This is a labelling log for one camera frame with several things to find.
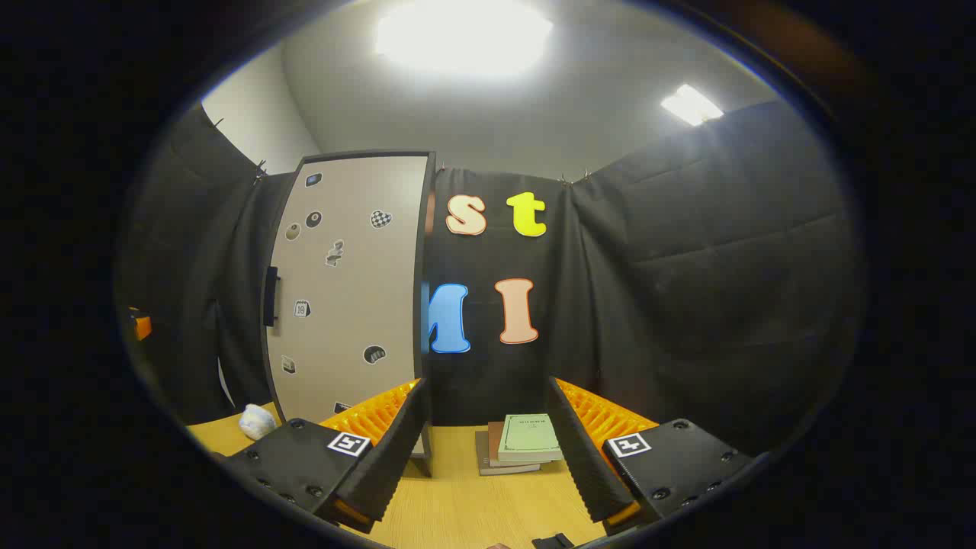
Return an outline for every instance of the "stack of books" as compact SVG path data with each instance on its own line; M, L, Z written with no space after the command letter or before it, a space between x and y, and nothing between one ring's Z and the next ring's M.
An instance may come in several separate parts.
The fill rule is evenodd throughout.
M562 459L544 413L509 414L505 421L489 422L487 431L475 431L474 449L482 476L538 471L542 464Z

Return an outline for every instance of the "wooden table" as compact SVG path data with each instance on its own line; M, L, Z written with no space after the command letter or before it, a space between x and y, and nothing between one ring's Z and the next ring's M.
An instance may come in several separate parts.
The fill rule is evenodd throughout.
M263 407L278 419L273 403ZM230 455L251 443L237 426L239 418L188 429L207 449ZM478 475L474 432L483 430L432 427L433 477L408 464L383 520L369 534L350 531L396 549L486 549L496 543L534 549L533 538L559 532L576 545L605 535L590 521L564 461L532 473Z

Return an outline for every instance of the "white ceiling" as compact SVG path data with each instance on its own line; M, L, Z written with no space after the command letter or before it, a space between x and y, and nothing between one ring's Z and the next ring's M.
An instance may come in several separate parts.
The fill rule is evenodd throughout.
M686 128L660 107L682 83L725 111L776 97L683 27L609 1L524 0L553 28L523 74L412 71L375 54L378 21L401 2L356 2L285 40L288 85L323 152L429 148L448 166L574 181Z

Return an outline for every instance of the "blue letter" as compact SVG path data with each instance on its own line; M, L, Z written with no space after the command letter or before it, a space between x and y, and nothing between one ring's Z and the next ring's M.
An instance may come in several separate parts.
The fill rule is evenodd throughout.
M430 344L435 353L466 353L471 348L461 315L466 295L468 288L460 284L441 284L434 290L427 308L427 338L437 328L437 337Z

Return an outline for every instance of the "green book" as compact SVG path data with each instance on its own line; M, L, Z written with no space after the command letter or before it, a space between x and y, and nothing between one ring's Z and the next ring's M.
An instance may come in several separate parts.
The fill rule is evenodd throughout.
M549 415L520 413L505 416L498 459L506 462L562 459Z

